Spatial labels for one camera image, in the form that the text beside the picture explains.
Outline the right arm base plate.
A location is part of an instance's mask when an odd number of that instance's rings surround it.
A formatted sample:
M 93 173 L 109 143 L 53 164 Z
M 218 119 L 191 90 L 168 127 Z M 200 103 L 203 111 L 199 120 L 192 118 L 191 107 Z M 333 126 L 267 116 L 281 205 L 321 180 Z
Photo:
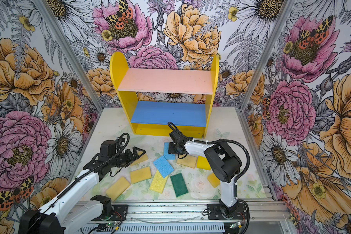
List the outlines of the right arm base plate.
M 248 208 L 243 203 L 236 203 L 233 207 L 222 204 L 207 204 L 209 220 L 247 220 Z

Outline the green scouring sponge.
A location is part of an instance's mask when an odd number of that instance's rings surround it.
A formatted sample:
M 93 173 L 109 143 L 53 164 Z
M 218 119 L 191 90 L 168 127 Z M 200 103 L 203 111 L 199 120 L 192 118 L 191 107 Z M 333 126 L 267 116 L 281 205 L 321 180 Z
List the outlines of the green scouring sponge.
M 172 175 L 171 182 L 172 182 L 176 197 L 180 197 L 188 193 L 188 189 L 187 189 L 185 180 L 182 176 L 182 173 Z

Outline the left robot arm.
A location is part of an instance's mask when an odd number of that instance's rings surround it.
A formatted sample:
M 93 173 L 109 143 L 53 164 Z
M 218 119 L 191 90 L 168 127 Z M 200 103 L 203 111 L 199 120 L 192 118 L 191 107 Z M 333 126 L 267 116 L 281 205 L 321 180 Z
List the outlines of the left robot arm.
M 20 219 L 20 234 L 73 234 L 97 218 L 114 217 L 112 200 L 94 196 L 86 205 L 72 211 L 84 195 L 97 185 L 112 168 L 126 168 L 145 155 L 137 147 L 126 149 L 128 141 L 106 140 L 77 178 L 38 210 L 27 211 Z

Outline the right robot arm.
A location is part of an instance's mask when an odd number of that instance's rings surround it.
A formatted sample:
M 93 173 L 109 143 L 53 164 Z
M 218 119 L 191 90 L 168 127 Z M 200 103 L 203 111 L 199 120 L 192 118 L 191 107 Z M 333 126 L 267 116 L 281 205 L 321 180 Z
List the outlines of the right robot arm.
M 230 139 L 219 139 L 211 142 L 196 140 L 185 136 L 178 129 L 169 134 L 172 142 L 169 154 L 200 156 L 207 159 L 214 175 L 220 180 L 221 196 L 220 210 L 226 219 L 232 218 L 239 205 L 237 197 L 237 180 L 247 171 L 250 156 L 247 149 L 239 142 Z M 243 171 L 240 171 L 242 161 L 229 144 L 239 146 L 246 155 L 247 161 Z

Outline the light blue sponge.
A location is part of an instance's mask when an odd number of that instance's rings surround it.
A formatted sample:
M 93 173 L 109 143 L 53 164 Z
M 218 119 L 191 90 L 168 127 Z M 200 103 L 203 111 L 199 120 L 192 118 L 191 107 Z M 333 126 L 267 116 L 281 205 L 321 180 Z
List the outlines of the light blue sponge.
M 175 160 L 175 156 L 174 154 L 170 154 L 169 153 L 169 142 L 165 142 L 164 143 L 164 155 L 166 160 Z

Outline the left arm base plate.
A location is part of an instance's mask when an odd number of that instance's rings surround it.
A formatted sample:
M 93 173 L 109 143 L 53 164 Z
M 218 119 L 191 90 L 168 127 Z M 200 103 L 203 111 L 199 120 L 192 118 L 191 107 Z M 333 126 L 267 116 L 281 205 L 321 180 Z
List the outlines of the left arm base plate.
M 128 213 L 128 205 L 112 204 L 108 214 L 101 214 L 92 221 L 125 221 Z

